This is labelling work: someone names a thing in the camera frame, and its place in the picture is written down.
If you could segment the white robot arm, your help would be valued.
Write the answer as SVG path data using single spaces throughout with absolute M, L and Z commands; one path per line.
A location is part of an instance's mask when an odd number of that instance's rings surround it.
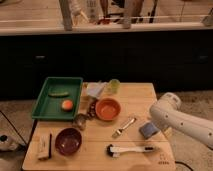
M 149 112 L 159 129 L 172 127 L 213 150 L 213 121 L 183 113 L 180 106 L 181 99 L 167 92 L 152 104 Z

